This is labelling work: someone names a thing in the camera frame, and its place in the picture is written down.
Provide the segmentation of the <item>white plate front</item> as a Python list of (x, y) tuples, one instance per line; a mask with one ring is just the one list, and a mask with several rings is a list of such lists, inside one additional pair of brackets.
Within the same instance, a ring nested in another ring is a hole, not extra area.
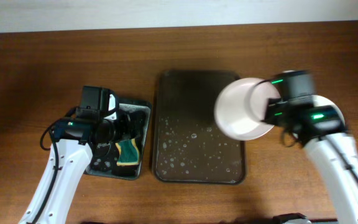
[(342, 111), (339, 109), (339, 107), (331, 100), (329, 100), (326, 97), (320, 96), (320, 95), (314, 95), (313, 96), (313, 102), (315, 106), (332, 106), (337, 114), (339, 115), (341, 121), (345, 124), (345, 119), (344, 116), (342, 114)]

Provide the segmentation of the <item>white plate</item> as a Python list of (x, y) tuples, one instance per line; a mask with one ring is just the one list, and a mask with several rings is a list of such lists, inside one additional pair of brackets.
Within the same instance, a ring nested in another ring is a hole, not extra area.
[(229, 138), (250, 141), (268, 133), (272, 124), (265, 118), (268, 100), (280, 98), (278, 90), (260, 78), (242, 78), (226, 86), (217, 97), (214, 119)]
[(344, 116), (342, 114), (342, 111), (339, 109), (339, 107), (331, 100), (329, 100), (326, 97), (320, 96), (320, 95), (314, 95), (313, 96), (313, 102), (315, 106), (332, 106), (337, 114), (339, 115), (341, 121), (345, 124), (345, 119)]

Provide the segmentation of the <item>green yellow sponge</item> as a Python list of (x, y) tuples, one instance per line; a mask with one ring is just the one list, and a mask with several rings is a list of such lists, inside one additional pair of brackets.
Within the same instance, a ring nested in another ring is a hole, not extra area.
[(126, 139), (115, 143), (119, 152), (118, 166), (135, 166), (140, 162), (140, 152), (135, 139)]

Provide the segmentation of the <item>white plate back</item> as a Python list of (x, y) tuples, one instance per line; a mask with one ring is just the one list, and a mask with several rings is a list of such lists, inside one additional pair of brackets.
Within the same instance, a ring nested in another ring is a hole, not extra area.
[(250, 141), (268, 133), (272, 124), (265, 118), (268, 100), (280, 98), (278, 90), (260, 78), (242, 78), (226, 86), (217, 97), (214, 119), (229, 138)]

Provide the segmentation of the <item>large brown serving tray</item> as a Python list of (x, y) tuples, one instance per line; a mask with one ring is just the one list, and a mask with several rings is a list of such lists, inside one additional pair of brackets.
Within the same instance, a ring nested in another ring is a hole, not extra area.
[(239, 79), (227, 70), (168, 70), (158, 81), (152, 171), (161, 182), (240, 184), (247, 175), (244, 142), (214, 120), (220, 92)]

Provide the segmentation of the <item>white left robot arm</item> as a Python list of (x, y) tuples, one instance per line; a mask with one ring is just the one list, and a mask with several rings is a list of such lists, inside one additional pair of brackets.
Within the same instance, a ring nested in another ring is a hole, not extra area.
[(82, 175), (135, 180), (139, 177), (150, 111), (78, 110), (46, 131), (49, 159), (21, 223), (65, 223)]

